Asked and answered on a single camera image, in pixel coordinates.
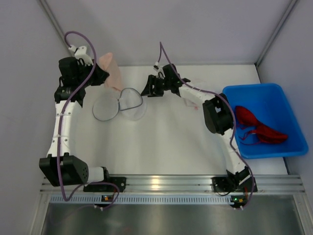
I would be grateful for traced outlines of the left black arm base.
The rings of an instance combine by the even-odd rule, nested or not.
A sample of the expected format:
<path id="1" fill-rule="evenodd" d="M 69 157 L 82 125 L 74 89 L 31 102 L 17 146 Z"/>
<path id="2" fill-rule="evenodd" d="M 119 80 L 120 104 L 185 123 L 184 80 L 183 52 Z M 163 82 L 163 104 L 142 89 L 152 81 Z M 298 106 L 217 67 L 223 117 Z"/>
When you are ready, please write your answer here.
<path id="1" fill-rule="evenodd" d="M 123 192 L 126 182 L 126 177 L 110 177 L 108 182 L 94 182 L 84 186 L 83 192 Z"/>

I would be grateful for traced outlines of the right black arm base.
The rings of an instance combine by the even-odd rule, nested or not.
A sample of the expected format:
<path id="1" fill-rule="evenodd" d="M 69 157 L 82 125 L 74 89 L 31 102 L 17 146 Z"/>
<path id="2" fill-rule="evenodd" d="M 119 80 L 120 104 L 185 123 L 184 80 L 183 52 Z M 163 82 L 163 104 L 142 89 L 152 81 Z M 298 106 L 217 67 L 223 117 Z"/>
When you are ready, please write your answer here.
<path id="1" fill-rule="evenodd" d="M 247 169 L 236 174 L 227 171 L 226 176 L 213 177 L 212 184 L 213 191 L 221 196 L 226 196 L 232 192 L 258 191 L 255 178 L 252 178 Z"/>

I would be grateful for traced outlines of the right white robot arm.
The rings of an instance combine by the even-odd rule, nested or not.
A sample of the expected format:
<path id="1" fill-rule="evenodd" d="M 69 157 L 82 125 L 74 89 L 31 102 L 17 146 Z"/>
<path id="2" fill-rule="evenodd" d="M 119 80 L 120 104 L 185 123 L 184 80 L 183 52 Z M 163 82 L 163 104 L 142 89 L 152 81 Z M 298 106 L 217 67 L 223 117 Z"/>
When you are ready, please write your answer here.
<path id="1" fill-rule="evenodd" d="M 142 96 L 161 97 L 165 91 L 178 95 L 202 107 L 207 129 L 218 135 L 226 161 L 226 179 L 233 186 L 240 186 L 251 178 L 249 167 L 234 141 L 234 118 L 226 96 L 197 88 L 187 78 L 180 78 L 174 64 L 163 67 L 154 65 L 156 75 L 149 75 Z"/>

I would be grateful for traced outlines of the pink beige bra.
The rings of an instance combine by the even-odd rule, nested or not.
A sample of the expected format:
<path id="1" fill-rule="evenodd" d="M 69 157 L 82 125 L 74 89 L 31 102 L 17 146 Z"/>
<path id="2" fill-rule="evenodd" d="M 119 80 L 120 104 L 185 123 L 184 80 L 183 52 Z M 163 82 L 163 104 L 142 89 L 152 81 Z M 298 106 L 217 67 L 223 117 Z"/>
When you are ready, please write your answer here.
<path id="1" fill-rule="evenodd" d="M 122 91 L 122 76 L 119 66 L 114 59 L 113 53 L 108 52 L 101 56 L 99 58 L 98 65 L 103 71 L 106 71 L 109 74 L 109 77 L 104 82 L 104 86 L 119 92 Z"/>

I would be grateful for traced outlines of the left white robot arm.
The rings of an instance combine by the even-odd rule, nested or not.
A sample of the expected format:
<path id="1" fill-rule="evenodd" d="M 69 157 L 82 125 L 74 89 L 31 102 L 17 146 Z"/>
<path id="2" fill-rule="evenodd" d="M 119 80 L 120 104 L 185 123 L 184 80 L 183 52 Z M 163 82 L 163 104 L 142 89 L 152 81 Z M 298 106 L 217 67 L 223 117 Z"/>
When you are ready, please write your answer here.
<path id="1" fill-rule="evenodd" d="M 100 86 L 109 73 L 92 59 L 66 57 L 59 61 L 59 86 L 54 93 L 56 119 L 47 157 L 39 168 L 54 186 L 101 182 L 108 177 L 105 167 L 90 167 L 77 157 L 75 132 L 83 108 L 86 87 Z"/>

